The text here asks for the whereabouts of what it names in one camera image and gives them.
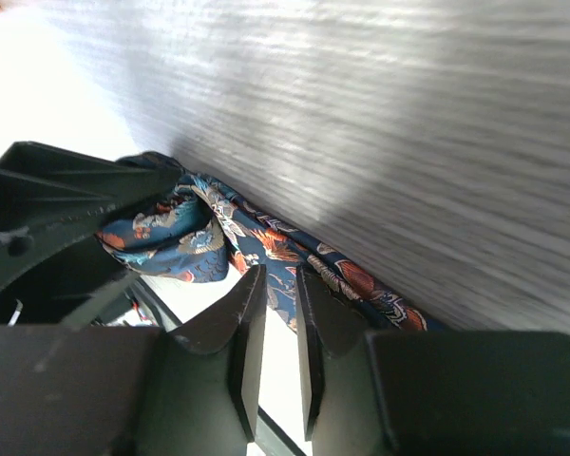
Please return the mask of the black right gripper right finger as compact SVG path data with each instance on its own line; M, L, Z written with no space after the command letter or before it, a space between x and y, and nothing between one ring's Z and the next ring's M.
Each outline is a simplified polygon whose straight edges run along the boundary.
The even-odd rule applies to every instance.
M305 439L314 455L392 455L382 425L366 332L370 325L320 275L295 275Z

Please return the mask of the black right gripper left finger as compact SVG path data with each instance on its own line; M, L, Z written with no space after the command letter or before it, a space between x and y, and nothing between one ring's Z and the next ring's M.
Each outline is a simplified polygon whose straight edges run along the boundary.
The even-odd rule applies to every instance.
M163 335L137 428L140 455L243 455L256 433L266 268Z

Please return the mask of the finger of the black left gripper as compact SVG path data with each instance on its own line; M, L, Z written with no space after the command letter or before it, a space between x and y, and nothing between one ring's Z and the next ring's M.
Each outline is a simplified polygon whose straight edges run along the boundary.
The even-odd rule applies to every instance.
M169 192L180 171L107 161L38 142L0 158L0 324L80 328L138 278L96 239Z

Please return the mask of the navy floral silk tie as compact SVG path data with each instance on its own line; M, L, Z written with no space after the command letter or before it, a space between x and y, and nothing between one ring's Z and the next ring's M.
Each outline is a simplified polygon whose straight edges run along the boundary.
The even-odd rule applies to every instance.
M294 329L295 275L297 268L306 266L378 326L408 331L442 328L342 253L255 207L222 181L189 171L157 152L120 162L179 174L169 192L97 232L105 250L128 269L201 284L223 280L230 268L245 274L263 265L268 305Z

